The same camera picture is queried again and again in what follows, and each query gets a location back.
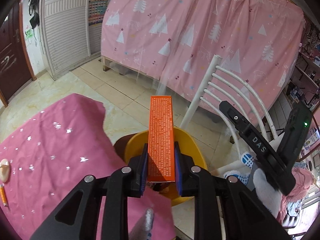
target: green scribble on wall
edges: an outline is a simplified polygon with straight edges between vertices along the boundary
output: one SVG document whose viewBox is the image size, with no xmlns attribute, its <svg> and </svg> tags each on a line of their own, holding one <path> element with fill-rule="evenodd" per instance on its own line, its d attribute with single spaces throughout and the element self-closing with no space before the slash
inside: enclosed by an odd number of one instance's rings
<svg viewBox="0 0 320 240">
<path fill-rule="evenodd" d="M 32 32 L 31 29 L 30 29 L 30 30 L 27 30 L 27 31 L 25 32 L 25 34 L 26 34 L 26 40 L 28 40 L 28 39 L 30 39 L 30 38 L 33 37 L 33 32 Z"/>
</svg>

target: yellow bucket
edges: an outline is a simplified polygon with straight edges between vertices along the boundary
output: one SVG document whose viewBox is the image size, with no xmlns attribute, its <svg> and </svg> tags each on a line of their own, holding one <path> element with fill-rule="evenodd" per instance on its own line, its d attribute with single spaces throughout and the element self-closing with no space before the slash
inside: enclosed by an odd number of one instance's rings
<svg viewBox="0 0 320 240">
<path fill-rule="evenodd" d="M 148 130 L 143 131 L 137 133 L 129 140 L 124 150 L 125 163 L 129 163 L 129 160 L 132 157 L 142 154 L 144 144 L 148 143 L 148 134 Z M 207 164 L 205 163 L 205 160 L 193 138 L 187 132 L 177 127 L 173 128 L 173 134 L 174 141 L 178 141 L 179 143 L 181 153 L 191 156 L 195 165 L 207 170 Z M 175 183 L 171 183 L 169 185 L 169 191 L 167 193 L 163 193 L 162 195 L 171 199 L 171 206 L 178 205 L 192 198 L 180 197 L 178 195 Z"/>
</svg>

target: white metal chair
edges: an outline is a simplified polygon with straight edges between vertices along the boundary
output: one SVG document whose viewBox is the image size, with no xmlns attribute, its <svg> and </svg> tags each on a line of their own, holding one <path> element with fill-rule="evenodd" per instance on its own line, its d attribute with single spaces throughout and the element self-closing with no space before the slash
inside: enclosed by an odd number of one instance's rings
<svg viewBox="0 0 320 240">
<path fill-rule="evenodd" d="M 215 173 L 215 175 L 222 175 L 223 173 L 225 173 L 226 171 L 230 171 L 230 170 L 237 170 L 239 168 L 242 168 L 244 166 L 244 164 L 241 162 L 240 157 L 241 157 L 241 152 L 240 152 L 240 147 L 239 147 L 239 141 L 238 138 L 236 136 L 236 133 L 234 132 L 234 126 L 233 124 L 229 121 L 229 119 L 218 109 L 216 108 L 213 104 L 211 104 L 208 100 L 206 100 L 203 97 L 203 94 L 206 93 L 207 95 L 213 97 L 215 100 L 217 100 L 218 102 L 221 102 L 222 100 L 217 97 L 216 95 L 214 95 L 213 93 L 211 93 L 207 87 L 208 85 L 212 86 L 213 88 L 215 88 L 216 90 L 220 91 L 221 93 L 223 93 L 224 95 L 226 95 L 232 102 L 234 102 L 234 104 L 236 106 L 238 106 L 238 108 L 240 109 L 240 111 L 242 112 L 242 114 L 244 115 L 245 118 L 248 118 L 247 113 L 245 112 L 245 110 L 243 109 L 243 107 L 240 105 L 240 103 L 232 96 L 230 95 L 228 92 L 226 92 L 223 88 L 221 88 L 220 86 L 212 83 L 212 77 L 215 77 L 216 79 L 220 80 L 221 82 L 223 82 L 224 84 L 226 84 L 228 87 L 232 88 L 234 91 L 236 91 L 238 93 L 238 95 L 240 95 L 245 101 L 246 103 L 250 106 L 250 108 L 252 109 L 254 115 L 256 116 L 257 120 L 258 120 L 258 124 L 259 127 L 261 129 L 261 133 L 262 136 L 268 141 L 268 137 L 267 137 L 267 133 L 266 133 L 266 129 L 263 125 L 262 119 L 260 118 L 260 115 L 256 109 L 256 107 L 253 105 L 253 103 L 250 101 L 250 99 L 239 89 L 237 88 L 235 85 L 233 85 L 232 83 L 230 83 L 229 81 L 225 80 L 224 78 L 222 78 L 221 76 L 216 74 L 216 70 L 220 70 L 226 74 L 228 74 L 229 76 L 233 77 L 235 80 L 237 80 L 238 82 L 240 82 L 241 84 L 243 84 L 250 93 L 252 93 L 252 95 L 256 98 L 256 100 L 258 101 L 258 103 L 260 104 L 260 107 L 262 109 L 262 111 L 265 114 L 265 117 L 267 119 L 267 122 L 270 126 L 272 135 L 274 139 L 277 139 L 278 134 L 276 132 L 276 128 L 273 125 L 273 122 L 271 120 L 271 117 L 265 107 L 265 105 L 263 104 L 261 98 L 258 96 L 258 94 L 254 91 L 254 89 L 248 84 L 246 83 L 243 79 L 241 79 L 240 77 L 238 77 L 237 75 L 235 75 L 234 73 L 220 67 L 219 65 L 221 64 L 222 58 L 218 55 L 214 55 L 210 65 L 200 83 L 200 86 L 185 114 L 185 116 L 182 119 L 180 128 L 185 129 L 188 125 L 188 123 L 190 122 L 192 116 L 194 115 L 198 104 L 200 103 L 200 101 L 205 102 L 208 106 L 210 106 L 213 110 L 215 110 L 217 112 L 217 114 L 224 120 L 224 122 L 226 123 L 226 125 L 228 126 L 228 128 L 231 131 L 233 140 L 235 142 L 235 146 L 236 146 L 236 151 L 238 153 L 239 159 L 234 161 L 233 163 L 227 164 L 223 167 L 220 167 L 218 169 L 216 169 L 215 171 L 213 171 Z"/>
</svg>

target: door frame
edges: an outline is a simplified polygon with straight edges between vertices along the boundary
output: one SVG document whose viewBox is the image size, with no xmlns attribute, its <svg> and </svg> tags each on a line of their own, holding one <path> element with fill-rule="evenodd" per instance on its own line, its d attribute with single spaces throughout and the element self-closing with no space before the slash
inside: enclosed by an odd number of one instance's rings
<svg viewBox="0 0 320 240">
<path fill-rule="evenodd" d="M 25 41 L 24 35 L 23 35 L 22 5 L 23 5 L 23 0 L 19 0 L 19 33 L 20 33 L 20 40 L 21 40 L 21 44 L 22 44 L 23 54 L 24 54 L 25 60 L 27 62 L 28 70 L 29 70 L 29 72 L 31 74 L 31 79 L 33 81 L 35 81 L 37 78 L 36 78 L 36 76 L 35 76 L 35 74 L 33 72 L 33 69 L 32 69 L 32 66 L 31 66 L 31 63 L 30 63 L 30 59 L 29 59 L 28 52 L 27 52 L 27 47 L 26 47 L 26 41 Z M 7 100 L 5 100 L 4 95 L 1 92 L 1 89 L 0 89 L 0 99 L 1 99 L 4 107 L 7 107 L 8 106 L 8 102 L 7 102 Z"/>
</svg>

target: wooden bed leg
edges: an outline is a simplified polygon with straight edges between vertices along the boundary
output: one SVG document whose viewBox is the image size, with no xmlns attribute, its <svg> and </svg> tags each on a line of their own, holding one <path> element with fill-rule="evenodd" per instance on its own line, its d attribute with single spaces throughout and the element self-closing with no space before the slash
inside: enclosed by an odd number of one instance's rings
<svg viewBox="0 0 320 240">
<path fill-rule="evenodd" d="M 110 60 L 107 60 L 105 57 L 101 56 L 101 63 L 102 63 L 102 68 L 103 71 L 108 71 L 110 68 L 106 64 L 110 64 Z"/>
</svg>

